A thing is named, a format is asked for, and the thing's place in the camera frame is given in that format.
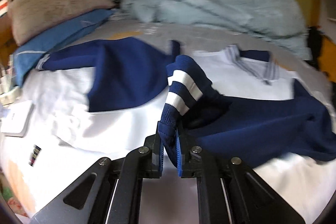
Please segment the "white navy polo jacket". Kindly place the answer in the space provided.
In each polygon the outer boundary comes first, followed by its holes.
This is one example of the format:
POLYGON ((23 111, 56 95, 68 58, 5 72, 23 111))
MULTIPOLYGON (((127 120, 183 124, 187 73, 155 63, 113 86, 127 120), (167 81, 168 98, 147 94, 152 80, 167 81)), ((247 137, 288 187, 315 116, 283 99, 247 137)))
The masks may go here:
MULTIPOLYGON (((202 44, 185 46, 221 93, 243 98, 285 100, 292 97, 291 82, 299 79, 311 95, 329 110, 330 85, 326 77, 276 47, 270 51, 280 65, 280 79, 266 86, 224 61, 223 49, 202 44)), ((71 182, 103 156, 124 157, 155 133, 166 99, 161 93, 135 109, 89 113, 86 94, 93 68, 67 71, 31 71, 22 100, 34 105, 24 137, 2 138, 1 167, 29 217, 41 210, 71 182)), ((256 172, 276 190, 306 223, 313 223, 335 192, 335 162, 317 162, 288 154, 258 167, 256 172)))

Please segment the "black clothing pile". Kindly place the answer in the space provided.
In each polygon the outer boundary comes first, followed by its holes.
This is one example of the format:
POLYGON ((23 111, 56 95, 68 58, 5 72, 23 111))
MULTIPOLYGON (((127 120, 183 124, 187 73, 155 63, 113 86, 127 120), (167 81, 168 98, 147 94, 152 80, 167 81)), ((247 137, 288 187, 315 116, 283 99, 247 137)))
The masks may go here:
POLYGON ((320 71, 321 66, 319 60, 322 56, 323 34, 317 26, 310 26, 308 28, 308 37, 306 43, 307 47, 310 49, 311 58, 305 62, 314 69, 320 71))

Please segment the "grey printed bed sheet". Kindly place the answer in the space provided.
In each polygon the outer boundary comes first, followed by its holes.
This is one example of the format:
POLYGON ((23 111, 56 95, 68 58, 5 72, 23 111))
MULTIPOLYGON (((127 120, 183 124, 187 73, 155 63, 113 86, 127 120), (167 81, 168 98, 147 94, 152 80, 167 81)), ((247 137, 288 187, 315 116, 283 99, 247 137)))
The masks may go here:
POLYGON ((270 51, 279 65, 296 71, 307 88, 315 96, 322 94, 326 99, 332 97, 332 86, 326 76, 282 48, 264 40, 224 29, 194 27, 167 23, 141 23, 137 20, 107 21, 94 32, 72 42, 69 46, 92 40, 114 40, 134 36, 161 51, 170 52, 170 40, 181 44, 183 53, 192 51, 220 51, 226 46, 236 44, 242 50, 270 51))

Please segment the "white power adapter box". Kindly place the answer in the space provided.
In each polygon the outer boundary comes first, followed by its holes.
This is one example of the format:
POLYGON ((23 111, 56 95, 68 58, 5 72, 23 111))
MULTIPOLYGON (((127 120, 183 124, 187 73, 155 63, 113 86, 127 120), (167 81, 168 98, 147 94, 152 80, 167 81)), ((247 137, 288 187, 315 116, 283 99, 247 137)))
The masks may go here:
POLYGON ((33 112, 32 101, 17 102, 1 110, 1 133, 5 136, 24 137, 33 112))

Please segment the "blue pillow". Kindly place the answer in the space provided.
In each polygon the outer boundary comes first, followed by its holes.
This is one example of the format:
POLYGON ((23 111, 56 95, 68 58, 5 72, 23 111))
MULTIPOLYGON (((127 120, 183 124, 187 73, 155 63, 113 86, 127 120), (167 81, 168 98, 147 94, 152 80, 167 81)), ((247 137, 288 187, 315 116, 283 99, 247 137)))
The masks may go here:
POLYGON ((105 23, 113 10, 97 9, 76 18, 66 20, 30 39, 14 52, 14 69, 16 84, 21 87, 26 74, 33 69, 47 53, 86 36, 105 23))

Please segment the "light blue quilted duvet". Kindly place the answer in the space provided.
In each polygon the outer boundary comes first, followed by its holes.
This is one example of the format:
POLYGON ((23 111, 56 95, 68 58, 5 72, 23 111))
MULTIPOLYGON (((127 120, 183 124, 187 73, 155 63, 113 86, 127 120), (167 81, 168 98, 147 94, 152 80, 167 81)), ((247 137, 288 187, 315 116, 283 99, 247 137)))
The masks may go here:
POLYGON ((224 28, 311 58, 307 26, 295 0, 111 0, 143 23, 162 22, 224 28))

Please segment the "beige pillow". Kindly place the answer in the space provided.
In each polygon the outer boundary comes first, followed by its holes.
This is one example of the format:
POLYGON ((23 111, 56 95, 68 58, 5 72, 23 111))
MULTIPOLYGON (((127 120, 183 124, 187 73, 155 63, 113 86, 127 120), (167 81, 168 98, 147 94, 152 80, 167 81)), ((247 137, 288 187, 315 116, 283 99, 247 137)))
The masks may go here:
POLYGON ((13 0, 8 14, 17 46, 66 20, 97 9, 111 9, 111 0, 13 0))

